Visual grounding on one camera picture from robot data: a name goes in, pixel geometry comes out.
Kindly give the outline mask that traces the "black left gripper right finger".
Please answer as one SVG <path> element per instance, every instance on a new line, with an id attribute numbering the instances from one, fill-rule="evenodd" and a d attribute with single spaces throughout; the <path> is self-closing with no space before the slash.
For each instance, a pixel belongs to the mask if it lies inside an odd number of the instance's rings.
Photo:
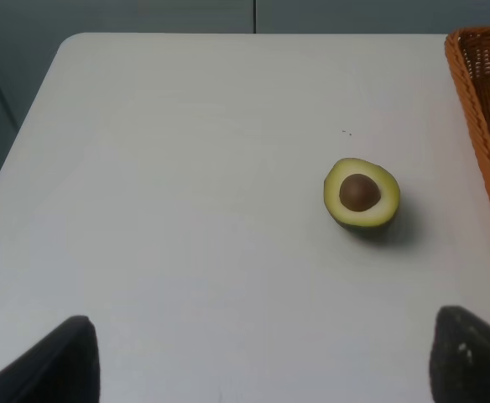
<path id="1" fill-rule="evenodd" d="M 462 306 L 443 306 L 435 318 L 429 376 L 435 402 L 490 402 L 490 324 Z"/>

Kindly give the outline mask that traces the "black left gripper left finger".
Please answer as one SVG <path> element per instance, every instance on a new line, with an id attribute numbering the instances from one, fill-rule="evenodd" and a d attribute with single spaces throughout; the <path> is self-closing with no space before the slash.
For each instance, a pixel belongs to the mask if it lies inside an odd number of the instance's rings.
<path id="1" fill-rule="evenodd" d="M 98 403 L 96 328 L 86 316 L 63 321 L 0 371 L 0 402 Z"/>

